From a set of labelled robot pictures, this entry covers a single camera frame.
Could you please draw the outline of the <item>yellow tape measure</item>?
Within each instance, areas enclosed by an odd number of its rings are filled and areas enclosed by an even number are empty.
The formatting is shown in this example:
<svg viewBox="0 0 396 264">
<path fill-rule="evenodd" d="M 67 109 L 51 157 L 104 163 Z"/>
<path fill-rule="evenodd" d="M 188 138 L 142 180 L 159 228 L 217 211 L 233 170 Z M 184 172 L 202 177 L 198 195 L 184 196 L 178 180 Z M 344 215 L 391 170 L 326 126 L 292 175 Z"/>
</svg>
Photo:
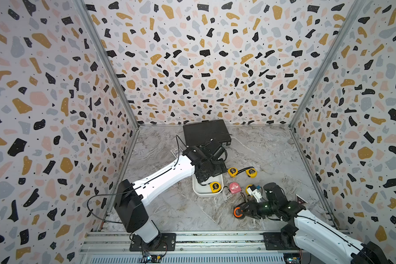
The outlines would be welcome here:
<svg viewBox="0 0 396 264">
<path fill-rule="evenodd" d="M 238 170 L 238 174 L 245 172 L 246 175 L 250 178 L 255 178 L 257 176 L 257 171 L 254 167 L 246 167 Z"/>
<path fill-rule="evenodd" d="M 249 185 L 246 187 L 246 194 L 247 194 L 248 196 L 253 196 L 253 192 L 254 192 L 255 189 L 256 189 L 256 187 L 255 187 L 253 184 L 249 184 Z"/>
<path fill-rule="evenodd" d="M 230 177 L 234 178 L 238 174 L 238 170 L 234 167 L 228 169 L 228 174 Z"/>
<path fill-rule="evenodd" d="M 210 189 L 211 189 L 212 193 L 218 193 L 222 190 L 222 186 L 219 182 L 215 181 L 210 184 Z"/>
</svg>

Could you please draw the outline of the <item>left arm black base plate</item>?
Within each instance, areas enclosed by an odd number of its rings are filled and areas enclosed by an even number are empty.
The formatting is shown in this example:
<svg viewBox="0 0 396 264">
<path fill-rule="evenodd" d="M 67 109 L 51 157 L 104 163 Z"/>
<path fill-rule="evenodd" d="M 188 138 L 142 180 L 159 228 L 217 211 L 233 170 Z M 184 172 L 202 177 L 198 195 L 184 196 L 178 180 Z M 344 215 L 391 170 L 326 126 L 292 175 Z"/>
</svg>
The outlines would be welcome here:
<svg viewBox="0 0 396 264">
<path fill-rule="evenodd" d="M 160 233 L 151 242 L 146 243 L 139 235 L 133 234 L 131 237 L 131 252 L 141 251 L 174 251 L 176 247 L 176 233 Z"/>
</svg>

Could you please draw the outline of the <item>white plastic storage tray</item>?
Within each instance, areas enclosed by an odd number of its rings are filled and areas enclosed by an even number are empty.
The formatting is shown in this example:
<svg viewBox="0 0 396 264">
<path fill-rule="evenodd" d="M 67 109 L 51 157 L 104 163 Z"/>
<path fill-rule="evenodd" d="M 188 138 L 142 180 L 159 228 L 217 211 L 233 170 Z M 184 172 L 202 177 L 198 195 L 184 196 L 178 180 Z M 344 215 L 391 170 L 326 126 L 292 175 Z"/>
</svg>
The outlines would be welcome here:
<svg viewBox="0 0 396 264">
<path fill-rule="evenodd" d="M 205 181 L 201 184 L 198 183 L 197 177 L 193 176 L 193 191 L 194 191 L 194 193 L 201 198 L 209 198 L 209 197 L 213 197 L 217 194 L 220 194 L 222 192 L 222 190 L 218 193 L 212 193 L 212 191 L 210 189 L 210 184 L 212 182 L 219 182 L 223 188 L 224 187 L 223 175 L 219 174 L 215 177 L 210 177 L 207 181 Z"/>
</svg>

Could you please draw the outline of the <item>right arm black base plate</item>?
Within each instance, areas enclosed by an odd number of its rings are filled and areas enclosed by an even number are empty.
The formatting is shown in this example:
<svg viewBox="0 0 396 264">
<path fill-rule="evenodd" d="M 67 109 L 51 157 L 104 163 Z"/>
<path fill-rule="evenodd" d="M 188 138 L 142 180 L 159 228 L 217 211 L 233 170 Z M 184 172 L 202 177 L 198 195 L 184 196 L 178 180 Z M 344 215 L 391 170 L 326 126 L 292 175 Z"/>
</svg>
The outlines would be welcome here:
<svg viewBox="0 0 396 264">
<path fill-rule="evenodd" d="M 263 242 L 266 250 L 276 250 L 284 252 L 297 252 L 303 250 L 303 248 L 298 247 L 294 242 L 295 232 L 264 232 L 262 233 Z"/>
</svg>

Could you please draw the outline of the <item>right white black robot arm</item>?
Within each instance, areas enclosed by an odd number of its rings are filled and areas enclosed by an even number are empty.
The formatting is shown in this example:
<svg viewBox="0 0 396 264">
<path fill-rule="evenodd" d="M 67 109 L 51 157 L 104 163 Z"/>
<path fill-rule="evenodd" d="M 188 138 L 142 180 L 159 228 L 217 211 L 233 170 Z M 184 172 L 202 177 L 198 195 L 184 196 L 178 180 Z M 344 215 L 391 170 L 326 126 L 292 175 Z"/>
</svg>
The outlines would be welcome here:
<svg viewBox="0 0 396 264">
<path fill-rule="evenodd" d="M 302 249 L 327 264 L 387 264 L 383 250 L 345 235 L 316 217 L 297 201 L 288 200 L 276 183 L 265 184 L 261 191 L 254 185 L 247 189 L 253 198 L 236 206 L 236 218 L 251 217 L 286 222 L 280 230 L 280 243 L 286 248 Z"/>
</svg>

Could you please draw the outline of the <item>orange black tape measure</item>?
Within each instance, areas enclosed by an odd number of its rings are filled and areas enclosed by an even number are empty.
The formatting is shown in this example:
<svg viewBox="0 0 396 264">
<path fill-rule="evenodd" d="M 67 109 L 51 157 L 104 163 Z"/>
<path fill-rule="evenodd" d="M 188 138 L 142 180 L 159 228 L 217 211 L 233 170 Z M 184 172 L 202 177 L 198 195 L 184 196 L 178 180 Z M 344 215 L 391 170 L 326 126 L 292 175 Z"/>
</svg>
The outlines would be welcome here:
<svg viewBox="0 0 396 264">
<path fill-rule="evenodd" d="M 245 216 L 241 207 L 236 207 L 233 211 L 234 217 L 238 219 L 243 219 Z"/>
</svg>

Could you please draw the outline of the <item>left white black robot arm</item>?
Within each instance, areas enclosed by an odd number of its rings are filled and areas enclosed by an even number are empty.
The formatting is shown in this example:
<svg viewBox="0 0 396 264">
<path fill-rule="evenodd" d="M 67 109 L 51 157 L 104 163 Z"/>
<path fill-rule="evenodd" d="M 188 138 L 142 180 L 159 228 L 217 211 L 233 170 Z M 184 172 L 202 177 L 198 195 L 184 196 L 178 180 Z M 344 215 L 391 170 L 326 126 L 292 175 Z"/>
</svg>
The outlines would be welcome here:
<svg viewBox="0 0 396 264">
<path fill-rule="evenodd" d="M 122 225 L 147 246 L 157 245 L 162 234 L 146 211 L 161 193 L 179 181 L 192 177 L 193 191 L 198 196 L 212 196 L 224 188 L 223 174 L 227 172 L 226 149 L 216 140 L 202 146 L 180 150 L 175 161 L 159 171 L 133 183 L 123 180 L 114 200 Z"/>
</svg>

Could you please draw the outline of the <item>pink tape measure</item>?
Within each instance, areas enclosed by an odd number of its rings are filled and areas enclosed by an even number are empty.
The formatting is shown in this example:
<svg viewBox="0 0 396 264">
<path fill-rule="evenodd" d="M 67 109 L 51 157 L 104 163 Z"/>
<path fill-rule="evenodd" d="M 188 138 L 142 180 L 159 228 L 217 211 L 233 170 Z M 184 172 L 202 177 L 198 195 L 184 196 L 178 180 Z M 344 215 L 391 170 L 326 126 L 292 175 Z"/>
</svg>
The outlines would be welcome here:
<svg viewBox="0 0 396 264">
<path fill-rule="evenodd" d="M 232 182 L 227 184 L 226 186 L 224 186 L 222 188 L 222 191 L 224 190 L 228 190 L 228 192 L 230 194 L 237 194 L 237 193 L 241 193 L 242 192 L 242 188 L 240 187 L 240 185 L 237 182 Z"/>
</svg>

